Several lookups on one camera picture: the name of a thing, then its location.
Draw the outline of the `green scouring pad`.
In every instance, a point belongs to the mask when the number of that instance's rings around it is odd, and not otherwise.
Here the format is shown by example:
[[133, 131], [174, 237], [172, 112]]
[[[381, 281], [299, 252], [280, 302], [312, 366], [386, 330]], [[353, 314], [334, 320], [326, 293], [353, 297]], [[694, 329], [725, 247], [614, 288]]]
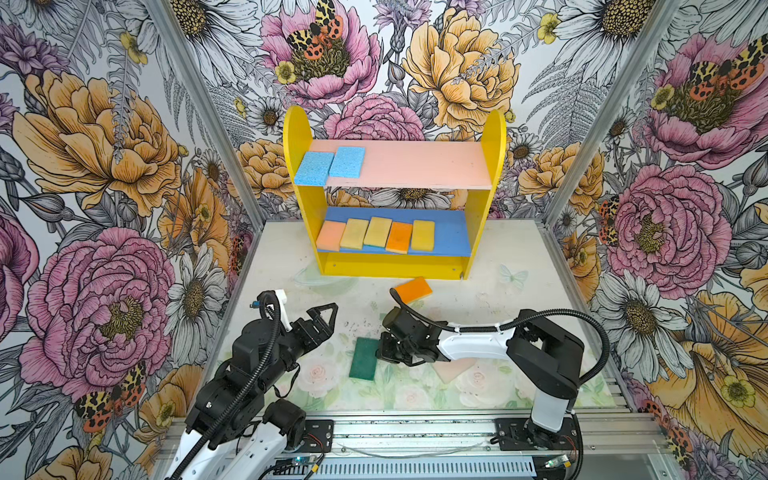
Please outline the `green scouring pad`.
[[349, 377], [358, 380], [373, 381], [377, 369], [379, 341], [372, 338], [358, 337], [355, 342]]

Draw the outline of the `pink orange sponge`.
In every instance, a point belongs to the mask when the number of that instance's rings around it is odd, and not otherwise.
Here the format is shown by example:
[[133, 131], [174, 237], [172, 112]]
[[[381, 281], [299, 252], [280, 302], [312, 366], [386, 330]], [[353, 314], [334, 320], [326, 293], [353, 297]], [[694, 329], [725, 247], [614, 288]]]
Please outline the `pink orange sponge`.
[[319, 251], [339, 252], [346, 228], [345, 222], [325, 220], [315, 241]]

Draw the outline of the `yellow sponge with green back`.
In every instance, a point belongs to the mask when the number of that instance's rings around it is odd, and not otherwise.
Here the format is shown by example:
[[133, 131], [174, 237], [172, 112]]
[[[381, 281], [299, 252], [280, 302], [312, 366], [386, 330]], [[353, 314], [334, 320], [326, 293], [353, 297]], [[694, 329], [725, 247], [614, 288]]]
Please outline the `yellow sponge with green back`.
[[369, 221], [366, 219], [348, 219], [340, 240], [340, 248], [361, 250], [364, 245], [368, 226]]

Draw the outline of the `large yellow sponge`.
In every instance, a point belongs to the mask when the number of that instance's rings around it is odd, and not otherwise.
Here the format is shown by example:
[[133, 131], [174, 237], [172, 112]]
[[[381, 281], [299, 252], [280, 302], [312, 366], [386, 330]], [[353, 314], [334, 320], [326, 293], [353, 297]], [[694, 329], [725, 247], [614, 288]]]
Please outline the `large yellow sponge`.
[[383, 217], [372, 217], [369, 221], [369, 225], [364, 236], [363, 245], [377, 248], [385, 248], [390, 230], [392, 226], [392, 220]]

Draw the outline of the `orange sponge front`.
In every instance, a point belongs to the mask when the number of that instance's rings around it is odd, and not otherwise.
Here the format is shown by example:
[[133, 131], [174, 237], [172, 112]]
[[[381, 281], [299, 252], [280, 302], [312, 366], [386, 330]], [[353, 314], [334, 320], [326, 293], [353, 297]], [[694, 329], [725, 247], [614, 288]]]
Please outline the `orange sponge front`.
[[385, 250], [390, 253], [406, 255], [410, 248], [412, 232], [412, 224], [392, 222]]

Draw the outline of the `small yellow sponge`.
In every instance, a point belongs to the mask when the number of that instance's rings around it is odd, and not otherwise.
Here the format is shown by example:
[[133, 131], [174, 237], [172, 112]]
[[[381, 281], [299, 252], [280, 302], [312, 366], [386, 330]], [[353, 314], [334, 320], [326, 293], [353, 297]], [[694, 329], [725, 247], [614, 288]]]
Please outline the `small yellow sponge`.
[[432, 252], [435, 245], [434, 221], [414, 220], [410, 248], [416, 252]]

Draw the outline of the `blue cellulose sponge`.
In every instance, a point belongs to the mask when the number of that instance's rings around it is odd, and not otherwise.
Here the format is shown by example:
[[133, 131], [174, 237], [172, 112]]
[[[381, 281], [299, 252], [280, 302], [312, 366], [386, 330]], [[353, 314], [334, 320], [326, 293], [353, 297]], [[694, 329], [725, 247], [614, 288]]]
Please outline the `blue cellulose sponge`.
[[365, 153], [366, 149], [364, 147], [338, 147], [329, 169], [329, 176], [350, 179], [359, 178]]

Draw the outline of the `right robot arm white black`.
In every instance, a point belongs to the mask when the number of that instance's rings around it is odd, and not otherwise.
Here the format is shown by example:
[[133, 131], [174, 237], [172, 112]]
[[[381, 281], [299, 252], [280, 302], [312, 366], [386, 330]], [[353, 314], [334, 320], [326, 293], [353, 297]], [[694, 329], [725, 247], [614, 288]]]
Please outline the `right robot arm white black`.
[[523, 309], [506, 324], [459, 326], [433, 321], [409, 306], [392, 309], [382, 322], [376, 357], [416, 367], [464, 359], [509, 360], [536, 392], [527, 420], [508, 438], [532, 449], [550, 450], [562, 435], [580, 387], [600, 371], [582, 370], [582, 340], [552, 322], [546, 312]]

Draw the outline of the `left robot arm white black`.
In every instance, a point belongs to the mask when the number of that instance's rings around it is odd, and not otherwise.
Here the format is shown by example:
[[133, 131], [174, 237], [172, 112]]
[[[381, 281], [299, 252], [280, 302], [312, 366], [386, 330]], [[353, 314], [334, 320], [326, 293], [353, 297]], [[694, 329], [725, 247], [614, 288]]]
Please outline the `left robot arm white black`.
[[168, 479], [214, 479], [241, 469], [269, 470], [275, 457], [298, 446], [306, 413], [282, 394], [266, 394], [283, 375], [300, 372], [299, 359], [329, 340], [338, 305], [311, 307], [308, 317], [287, 320], [277, 299], [260, 300], [259, 316], [243, 327], [232, 356], [198, 392], [173, 456]]

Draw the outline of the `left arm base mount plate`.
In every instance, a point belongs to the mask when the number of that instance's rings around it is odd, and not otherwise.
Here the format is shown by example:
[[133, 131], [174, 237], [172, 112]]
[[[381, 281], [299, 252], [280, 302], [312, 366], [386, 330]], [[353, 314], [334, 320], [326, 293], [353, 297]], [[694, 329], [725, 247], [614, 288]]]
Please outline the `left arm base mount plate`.
[[296, 452], [301, 454], [330, 453], [335, 422], [330, 419], [307, 419]]

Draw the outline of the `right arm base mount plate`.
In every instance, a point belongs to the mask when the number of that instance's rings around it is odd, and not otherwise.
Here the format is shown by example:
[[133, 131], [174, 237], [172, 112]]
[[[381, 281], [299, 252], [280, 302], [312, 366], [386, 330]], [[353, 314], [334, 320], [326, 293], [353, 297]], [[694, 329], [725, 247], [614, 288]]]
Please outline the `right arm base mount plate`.
[[494, 428], [493, 439], [502, 451], [575, 451], [581, 441], [580, 430], [571, 417], [563, 419], [557, 432], [523, 417], [497, 418]]

